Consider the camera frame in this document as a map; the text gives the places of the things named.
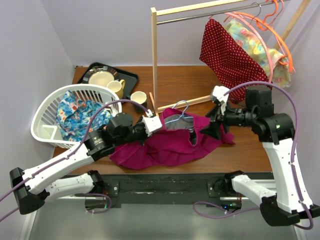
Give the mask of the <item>magenta cloth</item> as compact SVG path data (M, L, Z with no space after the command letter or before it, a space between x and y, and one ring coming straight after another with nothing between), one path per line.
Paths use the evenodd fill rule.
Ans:
M182 112L166 108L160 117L163 128L149 137L144 145L132 142L118 146L109 157L118 166L141 170L152 166L175 167L190 161L201 159L222 144L234 145L234 136L220 128L221 139L201 134L200 130L210 123L210 119L191 113L172 123Z

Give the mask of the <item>blue wire hanger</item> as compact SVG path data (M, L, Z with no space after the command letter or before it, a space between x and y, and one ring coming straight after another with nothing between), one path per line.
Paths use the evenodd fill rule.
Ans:
M180 100L178 101L177 103L175 103L171 108L172 109L175 109L178 105L180 104L186 104L186 107L184 108L184 110L182 111L182 113L179 115L179 117L177 117L176 119L172 119L172 120L169 120L169 121L165 121L164 124L169 124L169 123L174 123L174 122L177 122L179 121L180 119L192 119L193 117L192 116L189 116L189 115L185 115L185 112L186 110L189 108L189 103L188 101L186 100Z

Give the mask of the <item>red polka dot skirt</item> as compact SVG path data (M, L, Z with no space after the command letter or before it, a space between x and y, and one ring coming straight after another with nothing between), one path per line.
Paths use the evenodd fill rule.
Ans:
M205 25L199 59L214 71L221 84L228 89L247 82L269 81L263 68L214 19Z

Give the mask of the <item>floral pastel skirt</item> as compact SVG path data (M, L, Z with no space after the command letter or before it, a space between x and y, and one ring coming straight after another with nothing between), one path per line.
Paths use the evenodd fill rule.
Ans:
M269 48L258 32L243 21L235 18L224 27L233 40L264 70L268 79L281 88L291 86L289 60L281 52Z

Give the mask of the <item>pink plastic hanger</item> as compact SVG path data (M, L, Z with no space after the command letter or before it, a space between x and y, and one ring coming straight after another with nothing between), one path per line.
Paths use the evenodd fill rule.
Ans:
M231 20L225 26L226 31L231 34L240 47L242 47L242 49L265 71L268 76L268 82L272 83L274 65L269 49L263 38L260 36L258 31L248 21L246 21L245 18L243 18L243 15L237 15L232 12L225 12L224 14L228 15L225 21L229 17L232 17L238 19L249 28L249 30L246 29L236 20Z

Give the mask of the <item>orange plastic hanger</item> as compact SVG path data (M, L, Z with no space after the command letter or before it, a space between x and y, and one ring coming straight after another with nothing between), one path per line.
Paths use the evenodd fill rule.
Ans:
M249 13L240 12L238 9L233 12L228 12L227 14L229 16L238 18L251 30L247 30L238 22L232 21L229 22L229 25L227 25L227 30L230 31L231 36L238 44L240 44L247 54L261 65L266 73L279 74L283 71L287 71L289 74L294 74L295 69L293 58L288 46L285 43L285 37L279 36L279 34L274 30L273 21L267 23L267 18L269 17L273 17L273 20L275 21L285 7L283 1L281 1L281 9L279 9L277 0L274 0L273 3L275 5L274 11L265 15L263 20L259 19L258 15L254 16ZM261 31L270 31L277 41L277 46L273 48L267 47L256 28L253 27L251 23L245 21L246 18L250 19L251 22L255 22L256 27Z

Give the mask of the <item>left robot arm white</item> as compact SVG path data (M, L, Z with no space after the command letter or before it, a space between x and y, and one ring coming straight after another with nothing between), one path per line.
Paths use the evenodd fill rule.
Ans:
M96 170L76 177L66 175L77 168L89 165L115 152L116 147L128 143L143 143L163 127L158 116L142 116L134 124L127 113L119 113L107 125L99 127L62 154L36 167L10 171L11 186L19 213L37 211L46 202L68 195L103 197L105 183Z

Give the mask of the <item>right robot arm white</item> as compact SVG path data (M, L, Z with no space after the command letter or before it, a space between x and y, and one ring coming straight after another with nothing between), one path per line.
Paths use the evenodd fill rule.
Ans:
M262 217L272 227L298 227L303 219L312 221L320 215L320 208L311 200L300 170L296 152L298 119L274 112L273 84L253 81L243 87L244 108L230 108L231 89L213 88L210 99L215 107L207 113L209 124L201 133L220 140L221 129L251 128L268 156L276 189L267 189L240 170L225 174L212 185L213 189L230 197L237 193L244 195L259 207Z

